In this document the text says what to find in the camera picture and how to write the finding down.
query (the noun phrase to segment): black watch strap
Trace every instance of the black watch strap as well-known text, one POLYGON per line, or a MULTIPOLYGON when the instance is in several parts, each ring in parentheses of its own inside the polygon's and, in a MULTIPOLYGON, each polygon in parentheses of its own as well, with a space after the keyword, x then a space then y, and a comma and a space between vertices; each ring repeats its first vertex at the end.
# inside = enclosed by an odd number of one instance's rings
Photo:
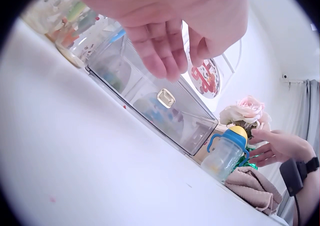
POLYGON ((305 164, 306 173, 316 171, 319 168, 319 159, 317 157, 312 158, 305 164))

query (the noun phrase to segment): wrist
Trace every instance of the wrist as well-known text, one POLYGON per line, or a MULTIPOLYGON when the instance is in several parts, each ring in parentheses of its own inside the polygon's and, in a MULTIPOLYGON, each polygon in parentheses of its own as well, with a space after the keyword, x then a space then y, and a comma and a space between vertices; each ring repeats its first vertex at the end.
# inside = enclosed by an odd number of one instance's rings
POLYGON ((305 141, 299 152, 297 152, 296 159, 299 161, 309 162, 313 157, 316 157, 316 153, 311 145, 305 141))

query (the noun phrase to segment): green foil wrapper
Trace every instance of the green foil wrapper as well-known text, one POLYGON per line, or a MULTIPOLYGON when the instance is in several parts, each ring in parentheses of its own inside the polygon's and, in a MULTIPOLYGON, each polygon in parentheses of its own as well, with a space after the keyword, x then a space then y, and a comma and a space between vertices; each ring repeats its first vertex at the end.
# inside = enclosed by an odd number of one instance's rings
MULTIPOLYGON (((251 152, 252 150, 254 150, 254 148, 246 147, 246 150, 248 150, 248 152, 251 152)), ((239 161, 237 162, 237 164, 235 165, 234 169, 235 169, 236 167, 238 167, 239 164, 240 164, 243 160, 245 160, 245 158, 246 158, 246 156, 243 155, 243 156, 239 159, 239 161)), ((245 162, 242 167, 253 167, 255 170, 258 170, 258 167, 257 167, 255 164, 253 164, 253 163, 249 163, 249 161, 245 162)))

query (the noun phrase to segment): clear plastic container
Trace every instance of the clear plastic container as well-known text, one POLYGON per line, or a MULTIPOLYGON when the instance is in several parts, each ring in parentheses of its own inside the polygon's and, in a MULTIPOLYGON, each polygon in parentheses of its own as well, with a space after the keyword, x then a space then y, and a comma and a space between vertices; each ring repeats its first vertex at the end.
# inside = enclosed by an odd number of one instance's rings
POLYGON ((221 137, 215 149, 201 163, 207 173, 224 182, 243 153, 242 148, 228 138, 221 137))
POLYGON ((217 126, 217 119, 182 77, 176 83, 153 77, 126 35, 113 43, 111 38, 90 56, 87 70, 133 108, 146 125, 194 155, 217 126))
POLYGON ((113 19, 85 7, 61 29, 55 45, 73 65, 83 68, 95 49, 119 27, 113 19))
POLYGON ((51 34, 63 26, 63 18, 79 0, 34 0, 21 14, 36 32, 51 34))

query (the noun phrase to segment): pink rose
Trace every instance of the pink rose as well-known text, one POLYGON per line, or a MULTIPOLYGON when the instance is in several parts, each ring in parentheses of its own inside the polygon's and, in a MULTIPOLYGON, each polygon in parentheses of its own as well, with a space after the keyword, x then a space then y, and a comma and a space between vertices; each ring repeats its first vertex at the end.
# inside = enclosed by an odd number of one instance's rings
POLYGON ((265 131, 270 131, 270 122, 271 122, 271 117, 269 116, 268 113, 263 112, 262 116, 260 119, 257 121, 257 129, 263 129, 265 131))
POLYGON ((259 129, 270 130, 271 118, 269 114, 263 112, 264 103, 259 102, 252 96, 247 96, 237 103, 226 107, 220 113, 221 124, 231 124, 236 121, 244 121, 247 126, 256 126, 259 129))

